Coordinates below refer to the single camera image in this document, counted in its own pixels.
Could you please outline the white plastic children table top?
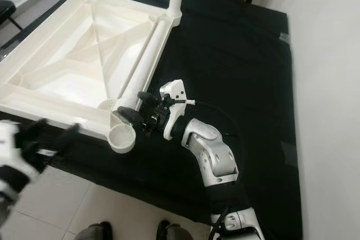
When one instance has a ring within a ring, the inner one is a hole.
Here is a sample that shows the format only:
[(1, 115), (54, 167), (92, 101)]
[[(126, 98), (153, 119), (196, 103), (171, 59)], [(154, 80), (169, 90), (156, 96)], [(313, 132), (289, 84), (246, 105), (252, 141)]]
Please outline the white plastic children table top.
[(47, 119), (104, 140), (117, 153), (123, 94), (167, 9), (131, 0), (67, 0), (0, 63), (0, 109), (29, 120)]

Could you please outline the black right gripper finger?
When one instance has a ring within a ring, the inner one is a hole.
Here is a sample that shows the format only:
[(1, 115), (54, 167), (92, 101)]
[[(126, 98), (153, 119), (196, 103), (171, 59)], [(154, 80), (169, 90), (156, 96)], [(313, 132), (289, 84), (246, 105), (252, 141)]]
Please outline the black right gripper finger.
[(137, 93), (137, 98), (142, 101), (142, 106), (144, 107), (156, 107), (160, 104), (159, 94), (139, 92)]
[(131, 127), (134, 129), (146, 129), (146, 117), (142, 116), (142, 114), (131, 107), (119, 106), (116, 109), (116, 114), (118, 117), (123, 119), (124, 121), (131, 124)]

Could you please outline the black metal-legged chair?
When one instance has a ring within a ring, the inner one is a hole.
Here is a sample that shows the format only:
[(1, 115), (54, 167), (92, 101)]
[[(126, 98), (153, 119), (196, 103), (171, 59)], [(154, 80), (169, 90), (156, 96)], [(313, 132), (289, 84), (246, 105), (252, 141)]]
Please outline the black metal-legged chair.
[(10, 0), (0, 0), (0, 24), (3, 24), (6, 21), (9, 21), (13, 26), (17, 27), (20, 31), (23, 30), (23, 27), (18, 24), (18, 22), (13, 19), (12, 15), (16, 12), (16, 6), (13, 1)]

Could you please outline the black table cloth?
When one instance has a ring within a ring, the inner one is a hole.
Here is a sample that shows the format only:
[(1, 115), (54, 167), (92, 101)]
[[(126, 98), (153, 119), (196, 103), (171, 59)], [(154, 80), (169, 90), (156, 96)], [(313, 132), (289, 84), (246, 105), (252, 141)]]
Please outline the black table cloth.
[[(221, 130), (230, 147), (242, 142), (241, 183), (265, 237), (303, 240), (296, 150), (291, 47), (285, 13), (234, 0), (182, 0), (182, 19), (170, 32), (150, 88), (182, 79), (190, 107)], [(209, 224), (209, 199), (195, 158), (161, 135), (145, 137), (129, 153), (115, 153), (92, 137), (78, 137), (52, 163), (186, 219)]]

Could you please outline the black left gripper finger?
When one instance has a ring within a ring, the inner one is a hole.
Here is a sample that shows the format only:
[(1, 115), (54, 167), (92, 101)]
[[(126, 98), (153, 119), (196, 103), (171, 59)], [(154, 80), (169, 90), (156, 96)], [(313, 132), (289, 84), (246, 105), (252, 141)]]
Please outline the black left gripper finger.
[(39, 119), (32, 123), (24, 125), (22, 128), (22, 137), (23, 139), (36, 139), (43, 132), (44, 127), (47, 125), (47, 119)]
[(71, 125), (69, 128), (63, 130), (56, 137), (56, 145), (71, 145), (77, 134), (79, 134), (80, 124), (75, 123)]

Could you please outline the dark right robot foot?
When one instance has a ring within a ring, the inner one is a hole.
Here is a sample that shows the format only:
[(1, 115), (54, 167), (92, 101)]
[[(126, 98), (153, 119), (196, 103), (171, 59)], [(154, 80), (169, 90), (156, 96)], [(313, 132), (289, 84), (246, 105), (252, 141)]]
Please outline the dark right robot foot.
[(171, 224), (169, 220), (162, 220), (157, 226), (155, 240), (169, 240), (169, 227)]

